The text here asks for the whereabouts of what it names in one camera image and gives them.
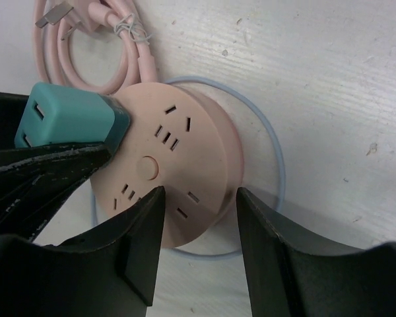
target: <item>power strip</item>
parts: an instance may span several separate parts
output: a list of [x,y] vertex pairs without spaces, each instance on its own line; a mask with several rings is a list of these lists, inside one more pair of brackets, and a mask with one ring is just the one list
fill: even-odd
[[99,205],[113,217],[164,186],[162,247],[191,242],[225,214],[242,183],[233,123],[214,100],[188,88],[142,83],[114,98],[132,122],[111,163],[91,178]]

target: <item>white surface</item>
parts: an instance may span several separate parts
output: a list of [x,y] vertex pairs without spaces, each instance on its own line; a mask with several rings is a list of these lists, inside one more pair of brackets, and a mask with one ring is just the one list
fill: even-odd
[[[396,240],[396,0],[137,2],[162,78],[222,81],[272,121],[286,160],[285,215],[353,246]],[[0,1],[0,91],[29,93],[37,80],[31,11],[32,1]],[[117,39],[75,34],[75,41],[85,77],[109,79]],[[275,193],[276,164],[261,125],[240,103],[208,91],[239,129],[245,185],[263,197]],[[367,155],[372,143],[377,151]],[[38,242],[88,229],[88,208],[84,186]],[[231,250],[237,237],[226,232],[215,229],[191,249]],[[162,252],[148,316],[250,316],[247,293],[241,258],[201,263]]]

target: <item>extension cord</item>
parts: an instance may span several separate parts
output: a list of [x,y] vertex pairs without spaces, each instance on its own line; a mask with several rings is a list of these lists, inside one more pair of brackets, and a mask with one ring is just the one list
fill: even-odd
[[133,120],[111,163],[91,177],[99,205],[113,217],[164,186],[162,247],[195,240],[232,206],[242,183],[233,123],[215,101],[188,88],[141,83],[113,97]]
[[[44,16],[46,0],[36,0],[34,10],[34,55],[38,74],[45,83],[70,85],[100,94],[112,94],[139,81],[156,82],[157,72],[151,55],[148,36],[139,20],[132,0],[53,1],[53,8]],[[113,28],[123,40],[124,49],[117,73],[102,87],[93,86],[81,79],[69,55],[68,39],[77,28],[92,33],[102,25]],[[47,26],[45,43],[42,28]],[[51,61],[46,67],[45,53]]]

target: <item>metal prong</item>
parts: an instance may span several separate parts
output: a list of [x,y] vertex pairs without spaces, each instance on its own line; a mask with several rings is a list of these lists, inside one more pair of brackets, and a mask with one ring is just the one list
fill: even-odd
[[40,20],[38,20],[35,25],[38,28],[43,28],[47,24],[52,24],[55,25],[57,24],[61,19],[66,17],[66,15],[73,10],[73,7],[68,4],[68,2],[64,1],[60,3],[59,5],[54,6],[51,8],[50,11],[48,11]]
[[77,22],[74,26],[72,26],[69,31],[67,31],[61,38],[60,40],[64,41],[67,40],[70,35],[72,35],[72,33],[81,25],[81,22]]

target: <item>black plastic part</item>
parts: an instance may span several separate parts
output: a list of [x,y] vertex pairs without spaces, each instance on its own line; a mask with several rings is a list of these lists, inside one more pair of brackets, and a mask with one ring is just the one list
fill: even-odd
[[60,246],[0,235],[0,316],[145,316],[164,206],[164,189],[156,188]]
[[339,244],[244,188],[237,206],[253,317],[396,316],[396,243]]

